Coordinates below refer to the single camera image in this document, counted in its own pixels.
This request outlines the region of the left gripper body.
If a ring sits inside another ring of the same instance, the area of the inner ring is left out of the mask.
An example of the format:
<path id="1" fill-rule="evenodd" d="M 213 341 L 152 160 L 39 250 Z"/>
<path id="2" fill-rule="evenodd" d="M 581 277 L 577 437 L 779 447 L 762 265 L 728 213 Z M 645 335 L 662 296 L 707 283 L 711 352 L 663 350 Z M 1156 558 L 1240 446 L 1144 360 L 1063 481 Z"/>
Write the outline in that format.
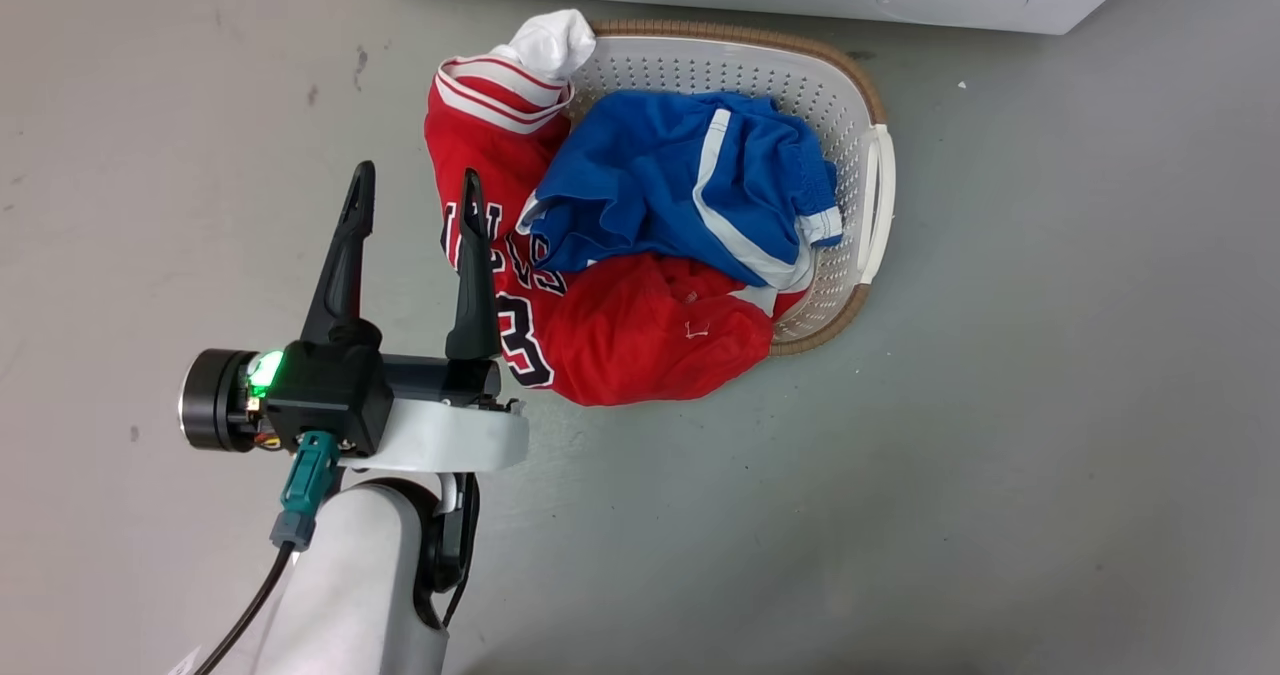
<path id="1" fill-rule="evenodd" d="M 282 362 L 268 352 L 205 350 L 189 366 L 178 398 L 178 423 L 196 450 L 250 452 L 269 448 L 268 378 Z M 394 394 L 378 450 L 348 441 L 339 462 L 357 471 L 493 473 L 522 462 L 530 424 L 522 402 L 500 400 L 493 361 L 387 355 Z"/>

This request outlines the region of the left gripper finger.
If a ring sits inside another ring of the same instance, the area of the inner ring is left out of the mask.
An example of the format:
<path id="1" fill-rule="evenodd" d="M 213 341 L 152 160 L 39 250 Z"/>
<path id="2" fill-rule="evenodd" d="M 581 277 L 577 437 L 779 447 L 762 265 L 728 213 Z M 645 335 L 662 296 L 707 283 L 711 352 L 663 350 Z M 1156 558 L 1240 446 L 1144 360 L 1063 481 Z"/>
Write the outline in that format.
<path id="1" fill-rule="evenodd" d="M 483 184 L 468 169 L 463 175 L 462 202 L 457 218 L 460 278 L 454 325 L 445 339 L 445 356 L 457 361 L 477 361 L 500 355 L 497 295 L 492 266 Z"/>
<path id="2" fill-rule="evenodd" d="M 372 233 L 376 193 L 374 163 L 352 175 L 300 338 L 379 348 L 381 332 L 361 318 L 364 243 Z"/>

